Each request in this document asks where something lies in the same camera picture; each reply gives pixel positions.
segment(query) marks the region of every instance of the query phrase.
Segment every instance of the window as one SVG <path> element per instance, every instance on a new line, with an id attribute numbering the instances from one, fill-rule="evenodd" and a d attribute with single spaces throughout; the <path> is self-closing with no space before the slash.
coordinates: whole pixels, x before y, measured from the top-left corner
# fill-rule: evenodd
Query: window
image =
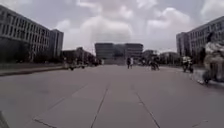
<path id="1" fill-rule="evenodd" d="M 10 27 L 10 33 L 9 33 L 10 36 L 12 35 L 12 32 L 13 32 L 13 27 Z"/>
<path id="2" fill-rule="evenodd" d="M 4 20 L 5 12 L 0 10 L 0 20 Z"/>
<path id="3" fill-rule="evenodd" d="M 27 33 L 26 33 L 26 40 L 28 40 L 28 36 L 29 36 L 29 33 L 27 32 Z"/>
<path id="4" fill-rule="evenodd" d="M 215 31 L 216 28 L 215 28 L 215 24 L 212 25 L 212 31 Z"/>
<path id="5" fill-rule="evenodd" d="M 8 35 L 8 33 L 9 33 L 9 25 L 6 25 L 5 34 Z"/>
<path id="6" fill-rule="evenodd" d="M 32 34 L 30 33 L 29 35 L 30 35 L 30 36 L 29 36 L 29 40 L 31 41 L 31 38 L 32 38 Z"/>
<path id="7" fill-rule="evenodd" d="M 15 23 L 16 26 L 18 26 L 18 22 L 19 22 L 19 19 L 16 18 L 16 23 Z"/>
<path id="8" fill-rule="evenodd" d="M 30 23 L 27 23 L 27 31 L 30 31 Z"/>
<path id="9" fill-rule="evenodd" d="M 14 28 L 13 37 L 16 37 L 16 28 Z"/>
<path id="10" fill-rule="evenodd" d="M 217 23 L 217 29 L 222 30 L 222 23 L 221 22 Z"/>
<path id="11" fill-rule="evenodd" d="M 37 42 L 37 35 L 35 35 L 35 42 Z"/>
<path id="12" fill-rule="evenodd" d="M 20 37 L 20 30 L 17 30 L 17 38 Z"/>
<path id="13" fill-rule="evenodd" d="M 7 13 L 6 16 L 6 23 L 10 24 L 11 23 L 11 14 Z"/>

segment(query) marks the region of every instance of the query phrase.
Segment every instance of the concrete pavement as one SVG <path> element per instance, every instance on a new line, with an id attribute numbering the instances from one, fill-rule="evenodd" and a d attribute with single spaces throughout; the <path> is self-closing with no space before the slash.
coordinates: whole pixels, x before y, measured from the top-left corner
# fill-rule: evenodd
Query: concrete pavement
<path id="1" fill-rule="evenodd" d="M 102 66 L 0 78 L 10 128 L 223 128 L 224 91 L 181 69 Z"/>

